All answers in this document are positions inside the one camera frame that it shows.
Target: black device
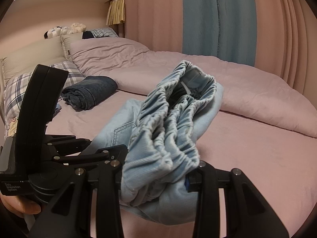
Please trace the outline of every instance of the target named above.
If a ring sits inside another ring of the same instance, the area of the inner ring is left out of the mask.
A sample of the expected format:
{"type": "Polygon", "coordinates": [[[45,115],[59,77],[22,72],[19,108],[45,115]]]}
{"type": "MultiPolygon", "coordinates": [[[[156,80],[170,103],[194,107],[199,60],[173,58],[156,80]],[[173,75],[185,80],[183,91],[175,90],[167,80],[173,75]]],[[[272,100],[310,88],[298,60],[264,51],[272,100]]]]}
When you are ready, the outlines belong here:
{"type": "MultiPolygon", "coordinates": [[[[47,204],[29,238],[90,237],[92,192],[97,189],[97,238],[123,238],[118,191],[125,145],[81,152],[88,139],[47,135],[68,72],[38,65],[21,106],[16,136],[8,137],[0,155],[3,195],[24,195],[47,204]]],[[[219,188],[224,188],[227,238],[288,238],[274,210],[245,174],[213,168],[201,161],[186,176],[188,192],[198,192],[194,238],[219,238],[219,188]]]]}

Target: blue fabric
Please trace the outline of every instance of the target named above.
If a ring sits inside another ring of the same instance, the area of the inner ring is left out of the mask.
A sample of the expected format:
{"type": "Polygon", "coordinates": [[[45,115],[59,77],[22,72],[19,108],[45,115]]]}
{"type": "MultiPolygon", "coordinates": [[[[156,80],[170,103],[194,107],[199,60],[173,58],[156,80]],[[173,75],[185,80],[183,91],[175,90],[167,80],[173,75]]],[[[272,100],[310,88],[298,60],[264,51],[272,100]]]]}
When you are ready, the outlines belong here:
{"type": "Polygon", "coordinates": [[[183,0],[183,53],[254,66],[255,0],[183,0]]]}
{"type": "Polygon", "coordinates": [[[82,154],[127,145],[122,207],[167,225],[194,221],[197,194],[187,193],[184,177],[199,164],[195,143],[217,115],[222,96],[214,77],[182,61],[145,101],[128,100],[82,154]]]}
{"type": "Polygon", "coordinates": [[[110,97],[118,88],[117,83],[106,76],[88,76],[84,80],[63,89],[61,96],[75,110],[89,110],[110,97]]]}

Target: dark blue fabric roll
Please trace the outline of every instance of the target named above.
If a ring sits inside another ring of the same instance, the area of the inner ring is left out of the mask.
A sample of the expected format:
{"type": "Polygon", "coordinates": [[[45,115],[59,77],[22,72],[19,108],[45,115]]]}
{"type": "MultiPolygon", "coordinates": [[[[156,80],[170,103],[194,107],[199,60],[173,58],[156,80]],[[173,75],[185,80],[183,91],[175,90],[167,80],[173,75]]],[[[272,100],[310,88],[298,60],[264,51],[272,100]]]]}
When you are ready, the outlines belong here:
{"type": "Polygon", "coordinates": [[[110,97],[117,83],[106,76],[88,76],[83,81],[63,89],[63,100],[75,110],[89,110],[110,97]]]}

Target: patterned gray fabric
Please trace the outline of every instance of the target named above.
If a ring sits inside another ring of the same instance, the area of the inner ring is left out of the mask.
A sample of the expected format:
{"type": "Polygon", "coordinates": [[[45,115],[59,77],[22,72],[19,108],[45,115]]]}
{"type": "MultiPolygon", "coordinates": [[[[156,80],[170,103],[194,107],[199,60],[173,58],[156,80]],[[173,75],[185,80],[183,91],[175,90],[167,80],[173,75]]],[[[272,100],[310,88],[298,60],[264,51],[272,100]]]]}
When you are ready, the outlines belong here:
{"type": "Polygon", "coordinates": [[[119,37],[112,28],[96,28],[89,30],[95,38],[119,37]]]}
{"type": "MultiPolygon", "coordinates": [[[[65,61],[62,63],[50,65],[50,67],[54,67],[69,72],[64,88],[72,86],[85,79],[83,73],[72,62],[65,61]]],[[[7,84],[6,90],[4,91],[4,108],[6,124],[5,135],[7,135],[7,131],[10,128],[10,122],[14,118],[19,116],[22,100],[28,83],[31,79],[31,76],[32,72],[25,73],[11,79],[7,84]]]]}

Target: beige pillow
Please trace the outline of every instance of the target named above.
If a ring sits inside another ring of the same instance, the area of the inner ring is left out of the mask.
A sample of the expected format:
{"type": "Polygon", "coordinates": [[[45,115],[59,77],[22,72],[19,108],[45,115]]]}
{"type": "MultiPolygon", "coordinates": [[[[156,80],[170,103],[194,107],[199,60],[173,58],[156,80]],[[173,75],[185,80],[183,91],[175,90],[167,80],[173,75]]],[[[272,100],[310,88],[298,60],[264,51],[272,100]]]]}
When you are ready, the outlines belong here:
{"type": "Polygon", "coordinates": [[[72,56],[70,54],[70,44],[74,41],[81,40],[81,39],[82,39],[82,33],[61,36],[61,44],[63,46],[64,56],[68,61],[70,62],[73,61],[72,56]]]}
{"type": "Polygon", "coordinates": [[[64,61],[60,36],[32,43],[1,59],[4,87],[11,78],[34,71],[38,64],[51,65],[64,61]]]}

